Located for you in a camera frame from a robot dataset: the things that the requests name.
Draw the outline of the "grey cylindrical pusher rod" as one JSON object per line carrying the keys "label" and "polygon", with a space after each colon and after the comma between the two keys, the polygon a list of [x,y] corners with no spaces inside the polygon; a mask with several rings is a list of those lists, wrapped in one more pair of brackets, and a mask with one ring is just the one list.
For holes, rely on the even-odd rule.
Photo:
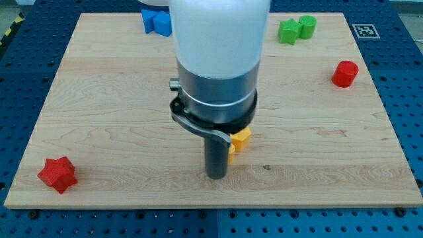
{"label": "grey cylindrical pusher rod", "polygon": [[222,179],[227,174],[229,144],[214,139],[204,139],[205,170],[211,179]]}

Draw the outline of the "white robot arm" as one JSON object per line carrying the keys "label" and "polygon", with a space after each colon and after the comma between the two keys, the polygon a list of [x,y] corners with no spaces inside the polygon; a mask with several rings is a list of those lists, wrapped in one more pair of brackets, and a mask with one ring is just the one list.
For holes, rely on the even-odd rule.
{"label": "white robot arm", "polygon": [[205,170],[227,174],[231,135],[246,128],[258,102],[257,79],[270,0],[169,1],[178,77],[171,116],[204,139]]}

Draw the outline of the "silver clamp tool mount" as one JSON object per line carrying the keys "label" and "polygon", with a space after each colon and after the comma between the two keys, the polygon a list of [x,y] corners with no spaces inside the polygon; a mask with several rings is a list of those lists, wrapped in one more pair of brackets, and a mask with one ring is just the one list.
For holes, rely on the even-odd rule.
{"label": "silver clamp tool mount", "polygon": [[194,73],[176,61],[178,77],[169,87],[177,96],[171,101],[172,119],[185,130],[220,142],[246,128],[254,118],[258,93],[258,64],[235,77],[218,79]]}

